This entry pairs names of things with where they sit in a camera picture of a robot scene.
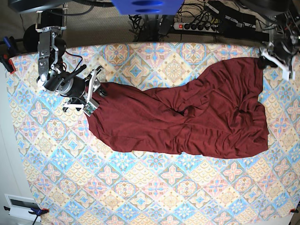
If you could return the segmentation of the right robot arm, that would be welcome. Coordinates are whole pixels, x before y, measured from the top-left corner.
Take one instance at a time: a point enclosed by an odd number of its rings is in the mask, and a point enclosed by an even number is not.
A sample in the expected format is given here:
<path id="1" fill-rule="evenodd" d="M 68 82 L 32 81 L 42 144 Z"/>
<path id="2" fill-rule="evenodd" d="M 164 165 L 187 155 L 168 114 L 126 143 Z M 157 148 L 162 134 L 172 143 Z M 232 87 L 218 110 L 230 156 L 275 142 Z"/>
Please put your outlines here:
<path id="1" fill-rule="evenodd" d="M 100 90 L 101 83 L 97 75 L 103 68 L 99 66 L 85 78 L 78 76 L 86 69 L 85 64 L 78 65 L 72 72 L 67 71 L 62 58 L 67 53 L 66 42 L 62 34 L 66 29 L 68 16 L 66 8 L 52 8 L 38 12 L 36 23 L 36 31 L 39 33 L 37 83 L 51 94 L 84 100 L 88 93 Z"/>

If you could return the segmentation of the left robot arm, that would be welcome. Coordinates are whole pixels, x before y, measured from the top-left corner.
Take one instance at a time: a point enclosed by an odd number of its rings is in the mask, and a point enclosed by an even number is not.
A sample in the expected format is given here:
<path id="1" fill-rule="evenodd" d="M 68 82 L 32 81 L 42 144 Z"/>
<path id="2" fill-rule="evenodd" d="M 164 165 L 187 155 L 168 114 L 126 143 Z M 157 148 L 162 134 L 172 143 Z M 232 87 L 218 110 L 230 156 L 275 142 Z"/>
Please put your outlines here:
<path id="1" fill-rule="evenodd" d="M 264 15 L 269 23 L 270 41 L 261 49 L 261 55 L 283 71 L 293 71 L 293 60 L 300 51 L 300 14 L 296 8 L 290 8 L 275 16 Z"/>

